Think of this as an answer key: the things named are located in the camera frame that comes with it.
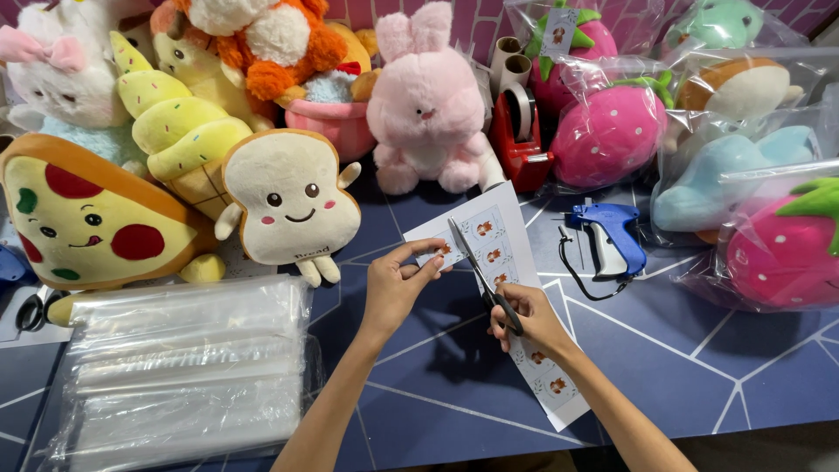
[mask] smiling mouth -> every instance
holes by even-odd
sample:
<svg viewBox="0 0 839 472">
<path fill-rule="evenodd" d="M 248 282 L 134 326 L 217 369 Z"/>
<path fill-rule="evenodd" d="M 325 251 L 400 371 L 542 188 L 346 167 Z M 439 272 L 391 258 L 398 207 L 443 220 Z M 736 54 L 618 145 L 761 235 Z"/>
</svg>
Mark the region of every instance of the smiling mouth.
<svg viewBox="0 0 839 472">
<path fill-rule="evenodd" d="M 311 211 L 311 212 L 309 212 L 309 214 L 308 214 L 308 215 L 306 215 L 306 216 L 305 216 L 305 218 L 297 219 L 297 218 L 292 218 L 292 217 L 290 217 L 289 215 L 285 215 L 285 219 L 289 220 L 289 221 L 290 221 L 290 222 L 292 222 L 292 223 L 302 223 L 302 222 L 304 222 L 304 221 L 308 221 L 308 220 L 309 220 L 309 218 L 312 218 L 312 216 L 313 216 L 314 214 L 315 214 L 315 209 L 314 209 L 314 208 L 312 208 L 312 211 Z"/>
<path fill-rule="evenodd" d="M 100 238 L 98 236 L 91 236 L 91 238 L 87 240 L 87 244 L 84 244 L 82 246 L 76 246 L 74 244 L 67 244 L 67 245 L 70 246 L 71 248 L 89 248 L 89 247 L 95 246 L 95 245 L 97 245 L 101 242 L 102 242 L 102 238 Z"/>
</svg>

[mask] purple wall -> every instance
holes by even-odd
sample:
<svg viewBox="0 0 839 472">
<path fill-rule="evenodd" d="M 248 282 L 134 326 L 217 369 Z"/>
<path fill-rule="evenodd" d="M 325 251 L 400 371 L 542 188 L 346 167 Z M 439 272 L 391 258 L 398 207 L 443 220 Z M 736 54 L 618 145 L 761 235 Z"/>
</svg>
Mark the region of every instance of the purple wall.
<svg viewBox="0 0 839 472">
<path fill-rule="evenodd" d="M 14 24 L 20 6 L 27 3 L 29 0 L 0 0 L 0 14 Z M 399 10 L 411 14 L 424 3 L 424 0 L 331 0 L 327 17 L 343 20 L 353 29 L 371 28 L 376 17 Z M 474 41 L 475 58 L 485 62 L 495 38 L 513 31 L 503 0 L 451 0 L 451 3 L 455 10 L 451 43 L 457 39 L 464 45 Z M 691 3 L 692 0 L 665 0 L 665 24 L 675 20 Z M 803 34 L 811 32 L 839 8 L 839 0 L 752 0 L 752 3 Z M 613 32 L 619 38 L 621 31 L 632 28 L 633 17 L 646 5 L 646 0 L 608 0 L 606 5 L 604 23 L 615 25 Z"/>
</svg>

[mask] tape roll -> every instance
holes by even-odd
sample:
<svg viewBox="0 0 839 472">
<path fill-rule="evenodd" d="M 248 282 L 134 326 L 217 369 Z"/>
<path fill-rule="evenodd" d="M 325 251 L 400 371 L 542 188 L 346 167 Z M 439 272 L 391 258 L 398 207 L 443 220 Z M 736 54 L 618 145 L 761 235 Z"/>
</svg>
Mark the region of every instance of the tape roll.
<svg viewBox="0 0 839 472">
<path fill-rule="evenodd" d="M 533 93 L 518 82 L 504 84 L 500 92 L 507 98 L 510 107 L 510 123 L 513 125 L 516 142 L 527 140 L 536 115 L 536 99 Z"/>
</svg>

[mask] blue fluffy plush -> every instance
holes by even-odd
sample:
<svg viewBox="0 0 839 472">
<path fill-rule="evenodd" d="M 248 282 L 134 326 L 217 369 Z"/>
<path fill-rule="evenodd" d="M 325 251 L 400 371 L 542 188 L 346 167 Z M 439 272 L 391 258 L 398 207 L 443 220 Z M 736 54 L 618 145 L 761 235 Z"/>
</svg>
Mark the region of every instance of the blue fluffy plush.
<svg viewBox="0 0 839 472">
<path fill-rule="evenodd" d="M 352 103 L 350 86 L 358 76 L 344 71 L 318 72 L 303 84 L 306 100 L 317 103 Z"/>
<path fill-rule="evenodd" d="M 44 127 L 39 132 L 78 144 L 120 167 L 130 160 L 146 165 L 148 156 L 137 146 L 131 136 L 132 124 L 133 122 L 129 122 L 111 128 L 88 129 L 46 117 Z"/>
<path fill-rule="evenodd" d="M 702 146 L 685 174 L 654 198 L 653 223 L 664 231 L 719 229 L 730 215 L 720 174 L 809 162 L 815 155 L 814 141 L 813 130 L 807 126 L 781 128 L 757 143 L 738 134 L 711 141 Z M 749 194 L 748 188 L 737 190 L 742 197 Z"/>
</svg>

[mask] black cord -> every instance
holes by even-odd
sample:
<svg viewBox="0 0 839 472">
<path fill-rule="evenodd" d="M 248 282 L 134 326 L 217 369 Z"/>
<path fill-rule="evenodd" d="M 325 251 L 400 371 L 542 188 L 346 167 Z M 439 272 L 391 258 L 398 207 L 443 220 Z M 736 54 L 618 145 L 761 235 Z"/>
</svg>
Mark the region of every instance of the black cord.
<svg viewBox="0 0 839 472">
<path fill-rule="evenodd" d="M 571 273 L 571 277 L 574 277 L 574 281 L 580 287 L 580 290 L 582 290 L 582 294 L 585 295 L 586 298 L 588 298 L 592 302 L 599 302 L 600 300 L 606 300 L 607 298 L 612 298 L 613 296 L 616 296 L 618 293 L 623 291 L 623 289 L 625 289 L 627 287 L 627 285 L 629 285 L 629 282 L 632 281 L 632 279 L 630 278 L 627 281 L 621 282 L 621 285 L 618 286 L 618 289 L 615 290 L 615 292 L 610 293 L 609 295 L 593 296 L 591 293 L 588 292 L 588 290 L 586 290 L 586 287 L 584 285 L 582 285 L 582 280 L 580 279 L 580 276 L 577 275 L 577 273 L 571 267 L 571 264 L 568 262 L 568 258 L 565 256 L 565 243 L 567 243 L 569 241 L 573 241 L 573 239 L 569 238 L 565 234 L 565 232 L 562 231 L 562 229 L 560 229 L 560 232 L 562 233 L 562 239 L 560 239 L 560 259 L 562 259 L 562 264 L 565 264 L 565 268 L 568 269 L 568 271 Z"/>
</svg>

